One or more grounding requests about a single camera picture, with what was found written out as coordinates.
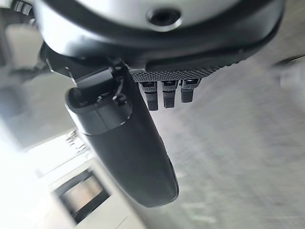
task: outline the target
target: textured black surface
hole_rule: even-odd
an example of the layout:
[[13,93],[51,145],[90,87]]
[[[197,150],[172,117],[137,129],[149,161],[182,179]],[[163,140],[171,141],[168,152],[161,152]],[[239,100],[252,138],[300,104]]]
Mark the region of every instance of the textured black surface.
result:
[[181,102],[190,103],[193,101],[194,90],[181,89]]
[[162,72],[145,72],[140,71],[131,73],[134,81],[136,82],[149,82],[149,81],[168,81],[168,80],[188,80],[188,79],[201,79],[211,75],[222,68],[222,66],[213,66],[209,69],[185,69],[177,71],[162,71]]
[[173,108],[175,106],[175,98],[163,98],[165,108]]
[[159,109],[158,100],[156,101],[147,101],[147,107],[150,111],[157,111]]

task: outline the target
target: black plastic housing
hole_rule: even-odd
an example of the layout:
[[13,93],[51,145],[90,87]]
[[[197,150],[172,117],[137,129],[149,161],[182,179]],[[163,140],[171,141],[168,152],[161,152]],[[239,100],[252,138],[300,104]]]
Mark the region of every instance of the black plastic housing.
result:
[[179,188],[163,141],[128,74],[123,93],[128,102],[118,107],[113,94],[101,102],[79,106],[71,89],[66,106],[83,139],[100,158],[119,187],[146,207],[167,204]]

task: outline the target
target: black curved mount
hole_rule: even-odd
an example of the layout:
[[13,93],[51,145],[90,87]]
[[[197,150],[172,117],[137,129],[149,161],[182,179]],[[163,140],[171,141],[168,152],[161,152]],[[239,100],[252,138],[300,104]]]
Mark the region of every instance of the black curved mount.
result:
[[127,67],[109,59],[91,66],[66,57],[53,60],[47,59],[51,69],[78,86],[68,91],[66,107],[114,182],[146,207],[175,200],[172,164]]

